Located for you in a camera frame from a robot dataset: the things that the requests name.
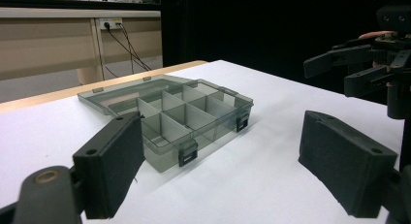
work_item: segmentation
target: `white table surface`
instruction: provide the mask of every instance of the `white table surface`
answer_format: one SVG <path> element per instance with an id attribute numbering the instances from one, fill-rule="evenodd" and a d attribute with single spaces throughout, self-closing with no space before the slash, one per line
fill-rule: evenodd
<path id="1" fill-rule="evenodd" d="M 306 110 L 333 115 L 399 152 L 403 120 L 388 118 L 386 106 L 226 61 L 169 75 L 208 80 L 252 98 L 248 127 L 199 151 L 183 168 L 159 174 L 144 162 L 115 217 L 87 220 L 83 213 L 84 223 L 385 223 L 384 208 L 376 219 L 347 215 L 298 158 Z M 30 174 L 72 167 L 72 155 L 110 119 L 77 96 L 0 114 L 0 207 L 17 200 Z"/>

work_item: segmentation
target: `box latch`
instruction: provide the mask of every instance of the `box latch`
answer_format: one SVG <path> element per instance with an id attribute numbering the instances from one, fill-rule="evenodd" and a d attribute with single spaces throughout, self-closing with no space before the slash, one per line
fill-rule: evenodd
<path id="1" fill-rule="evenodd" d="M 243 128 L 247 127 L 248 125 L 248 117 L 250 116 L 249 113 L 245 113 L 244 115 L 237 118 L 237 132 L 242 130 Z"/>
<path id="2" fill-rule="evenodd" d="M 192 140 L 189 144 L 189 147 L 183 148 L 178 152 L 178 165 L 180 167 L 188 164 L 189 162 L 197 158 L 199 144 L 197 144 L 195 140 Z"/>

